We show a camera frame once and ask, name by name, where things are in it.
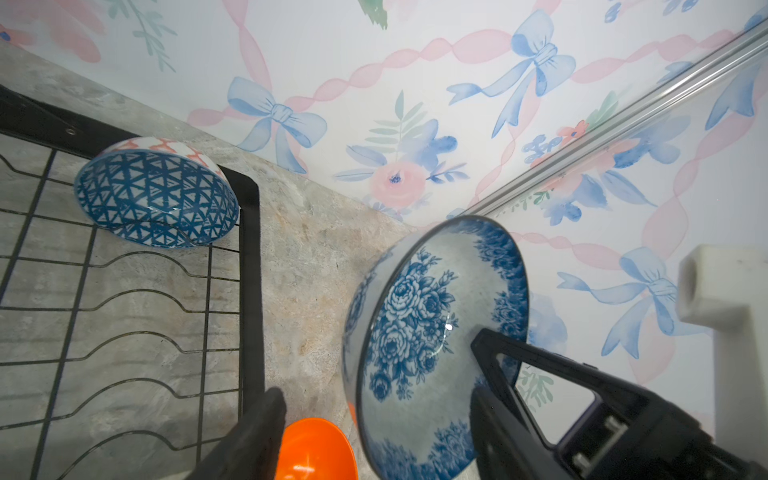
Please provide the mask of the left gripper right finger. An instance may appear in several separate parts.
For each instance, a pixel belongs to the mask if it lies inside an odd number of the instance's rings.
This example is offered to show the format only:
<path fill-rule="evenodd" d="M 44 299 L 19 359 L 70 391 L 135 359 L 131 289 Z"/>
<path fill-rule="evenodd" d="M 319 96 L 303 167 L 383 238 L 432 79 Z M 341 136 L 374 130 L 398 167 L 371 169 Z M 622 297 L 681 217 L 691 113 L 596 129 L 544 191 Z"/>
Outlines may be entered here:
<path fill-rule="evenodd" d="M 562 355 L 481 330 L 471 343 L 487 383 L 470 427 L 483 479 L 764 479 L 765 466 L 715 444 L 701 424 L 648 389 Z M 527 404 L 513 360 L 560 387 L 550 409 Z"/>

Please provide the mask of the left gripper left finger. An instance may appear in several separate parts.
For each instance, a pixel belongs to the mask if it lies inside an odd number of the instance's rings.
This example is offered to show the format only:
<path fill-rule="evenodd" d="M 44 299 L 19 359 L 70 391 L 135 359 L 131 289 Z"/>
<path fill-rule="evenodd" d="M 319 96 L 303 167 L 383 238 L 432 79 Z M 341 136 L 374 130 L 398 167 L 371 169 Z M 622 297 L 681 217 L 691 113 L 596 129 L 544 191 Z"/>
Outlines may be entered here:
<path fill-rule="evenodd" d="M 286 402 L 270 388 L 187 476 L 188 480 L 272 480 L 275 478 Z"/>

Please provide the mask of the orange plastic bowl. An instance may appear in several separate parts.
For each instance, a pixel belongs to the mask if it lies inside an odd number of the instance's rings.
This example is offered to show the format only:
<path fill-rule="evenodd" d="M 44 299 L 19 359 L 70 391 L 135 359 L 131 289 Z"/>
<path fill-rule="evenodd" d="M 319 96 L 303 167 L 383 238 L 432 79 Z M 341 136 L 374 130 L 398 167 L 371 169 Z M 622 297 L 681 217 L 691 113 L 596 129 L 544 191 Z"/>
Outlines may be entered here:
<path fill-rule="evenodd" d="M 306 418 L 283 433 L 276 480 L 359 478 L 352 446 L 344 432 L 322 418 Z"/>

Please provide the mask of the black wire dish rack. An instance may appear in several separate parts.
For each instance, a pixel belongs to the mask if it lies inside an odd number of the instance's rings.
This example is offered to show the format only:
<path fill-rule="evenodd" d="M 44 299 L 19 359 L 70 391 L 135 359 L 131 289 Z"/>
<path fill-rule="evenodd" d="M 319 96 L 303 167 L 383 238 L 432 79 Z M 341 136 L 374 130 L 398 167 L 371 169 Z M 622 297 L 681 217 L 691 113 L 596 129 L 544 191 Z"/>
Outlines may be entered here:
<path fill-rule="evenodd" d="M 214 479 L 264 389 L 259 191 L 223 239 L 126 242 L 78 171 L 129 133 L 1 92 L 1 475 Z"/>

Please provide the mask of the blue floral bowl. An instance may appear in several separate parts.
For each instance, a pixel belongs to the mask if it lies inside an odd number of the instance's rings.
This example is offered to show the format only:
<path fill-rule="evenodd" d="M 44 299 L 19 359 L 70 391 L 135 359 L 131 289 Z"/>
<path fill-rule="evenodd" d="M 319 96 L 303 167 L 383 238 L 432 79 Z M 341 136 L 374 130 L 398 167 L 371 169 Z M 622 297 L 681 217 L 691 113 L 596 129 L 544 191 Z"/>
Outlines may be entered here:
<path fill-rule="evenodd" d="M 522 254 L 498 222 L 459 216 L 396 242 L 349 306 L 343 384 L 363 452 L 382 479 L 453 479 L 475 459 L 472 391 L 483 329 L 523 341 Z"/>

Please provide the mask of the blue triangle pattern bowl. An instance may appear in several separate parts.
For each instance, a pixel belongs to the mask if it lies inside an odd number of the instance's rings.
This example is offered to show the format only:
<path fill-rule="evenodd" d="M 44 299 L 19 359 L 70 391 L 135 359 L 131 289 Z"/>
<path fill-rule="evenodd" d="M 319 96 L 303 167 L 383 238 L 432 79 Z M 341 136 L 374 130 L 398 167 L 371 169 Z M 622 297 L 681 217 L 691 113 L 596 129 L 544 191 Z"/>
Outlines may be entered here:
<path fill-rule="evenodd" d="M 182 142 L 134 137 L 115 143 L 78 172 L 74 192 L 99 227 L 148 247 L 211 244 L 239 219 L 222 169 Z"/>

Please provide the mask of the aluminium corner post right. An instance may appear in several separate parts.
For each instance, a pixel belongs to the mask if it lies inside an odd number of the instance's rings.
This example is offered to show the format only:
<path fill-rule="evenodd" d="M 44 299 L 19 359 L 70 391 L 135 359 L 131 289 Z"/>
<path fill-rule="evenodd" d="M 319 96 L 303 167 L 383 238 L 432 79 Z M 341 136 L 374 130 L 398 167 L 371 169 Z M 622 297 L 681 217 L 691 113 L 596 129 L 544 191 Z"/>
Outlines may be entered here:
<path fill-rule="evenodd" d="M 489 215 L 534 187 L 564 175 L 573 165 L 592 156 L 621 137 L 644 128 L 705 89 L 746 68 L 767 54 L 767 22 L 739 34 L 685 70 L 672 81 L 659 86 L 618 114 L 586 133 L 581 139 L 559 150 L 550 159 L 508 182 L 488 197 L 467 208 L 466 215 Z"/>

